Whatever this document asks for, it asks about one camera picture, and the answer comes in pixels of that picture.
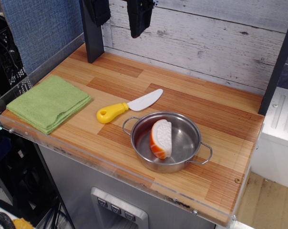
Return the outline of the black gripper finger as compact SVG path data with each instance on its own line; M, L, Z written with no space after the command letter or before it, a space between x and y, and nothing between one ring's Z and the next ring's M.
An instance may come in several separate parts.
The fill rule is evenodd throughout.
M111 17L108 0L90 0L90 14L97 26L105 24Z
M150 26L155 0L128 0L127 12L131 37L137 38Z

